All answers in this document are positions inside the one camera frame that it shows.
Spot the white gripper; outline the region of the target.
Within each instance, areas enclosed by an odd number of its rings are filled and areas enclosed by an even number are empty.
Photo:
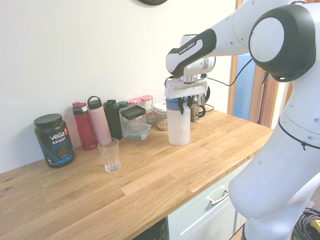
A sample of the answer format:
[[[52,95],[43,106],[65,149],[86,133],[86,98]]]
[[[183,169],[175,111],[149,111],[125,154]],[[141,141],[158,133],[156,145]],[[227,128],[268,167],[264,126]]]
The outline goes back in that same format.
[[[176,99],[181,115],[184,114],[184,102],[187,97],[187,106],[191,109],[194,95],[204,94],[208,90],[208,82],[205,79],[196,80],[186,84],[178,78],[169,79],[165,82],[164,95],[168,99]]]

